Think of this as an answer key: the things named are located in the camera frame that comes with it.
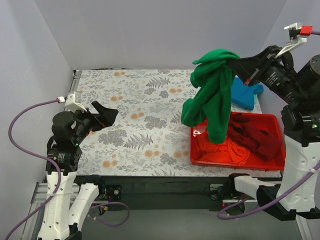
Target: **green towel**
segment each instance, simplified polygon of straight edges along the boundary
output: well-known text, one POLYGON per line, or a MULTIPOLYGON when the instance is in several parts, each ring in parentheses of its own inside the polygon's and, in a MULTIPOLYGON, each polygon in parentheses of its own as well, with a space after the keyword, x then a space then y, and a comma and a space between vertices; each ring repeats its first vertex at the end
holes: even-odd
POLYGON ((208 118, 208 134, 212 143, 226 140, 231 112, 231 87, 236 74, 226 65, 228 59, 239 59, 234 52, 217 49, 204 55, 193 64, 198 65, 190 81, 200 90, 195 97, 185 101, 181 122, 195 127, 208 118))

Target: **floral pattern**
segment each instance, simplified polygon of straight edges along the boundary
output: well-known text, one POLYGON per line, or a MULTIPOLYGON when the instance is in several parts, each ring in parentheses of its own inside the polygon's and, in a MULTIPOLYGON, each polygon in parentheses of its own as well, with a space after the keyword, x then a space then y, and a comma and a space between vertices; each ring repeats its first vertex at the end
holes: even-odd
MULTIPOLYGON (((190 161, 190 128, 181 124, 183 103, 198 89, 193 70, 84 70, 77 90, 94 111, 97 100, 119 114, 113 126, 81 143, 80 175, 225 177, 233 172, 279 177, 278 171, 198 166, 190 161)), ((232 105, 234 112, 250 112, 232 105)), ((254 113, 261 113, 259 103, 254 113)))

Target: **tabletop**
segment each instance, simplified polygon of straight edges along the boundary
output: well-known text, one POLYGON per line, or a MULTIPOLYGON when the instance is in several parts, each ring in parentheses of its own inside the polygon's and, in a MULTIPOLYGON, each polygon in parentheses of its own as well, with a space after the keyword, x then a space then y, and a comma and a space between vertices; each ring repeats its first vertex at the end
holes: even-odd
MULTIPOLYGON (((182 105, 197 89, 193 70, 84 70, 77 86, 81 103, 93 110, 98 101, 119 110, 113 126, 91 132, 81 143, 79 175, 280 177, 279 171, 199 166, 190 162, 190 128, 181 124, 182 105)), ((262 113, 232 105, 233 112, 262 113)))

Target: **blue cloth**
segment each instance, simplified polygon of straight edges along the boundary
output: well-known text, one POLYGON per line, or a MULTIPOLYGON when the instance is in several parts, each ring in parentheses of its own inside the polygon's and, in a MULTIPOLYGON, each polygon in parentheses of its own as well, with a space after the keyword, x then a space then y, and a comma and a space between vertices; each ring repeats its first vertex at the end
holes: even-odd
POLYGON ((240 78, 234 79, 231 88, 231 102, 247 110, 253 110, 255 107, 255 94, 260 94, 264 91, 262 84, 253 86, 244 85, 240 78))

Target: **red plastic tray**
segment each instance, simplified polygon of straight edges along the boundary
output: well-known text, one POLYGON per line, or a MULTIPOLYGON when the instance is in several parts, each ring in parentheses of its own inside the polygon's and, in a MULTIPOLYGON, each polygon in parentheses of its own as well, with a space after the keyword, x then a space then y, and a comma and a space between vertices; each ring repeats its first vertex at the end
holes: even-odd
MULTIPOLYGON (((268 131, 269 133, 276 136, 279 140, 282 140, 282 134, 280 131, 280 127, 277 121, 276 116, 271 114, 257 114, 257 113, 242 113, 243 115, 250 118, 251 122, 259 129, 268 131)), ((195 137, 198 134, 203 133, 207 129, 208 122, 205 121, 200 123, 198 126, 191 127, 191 137, 190 137, 190 160, 195 165, 203 165, 203 166, 220 166, 220 167, 231 167, 238 169, 258 169, 265 171, 276 171, 276 170, 284 170, 285 168, 285 158, 286 152, 285 147, 282 144, 281 150, 272 160, 265 160, 260 155, 251 152, 245 164, 238 163, 221 163, 214 161, 200 161, 195 159, 195 137)))

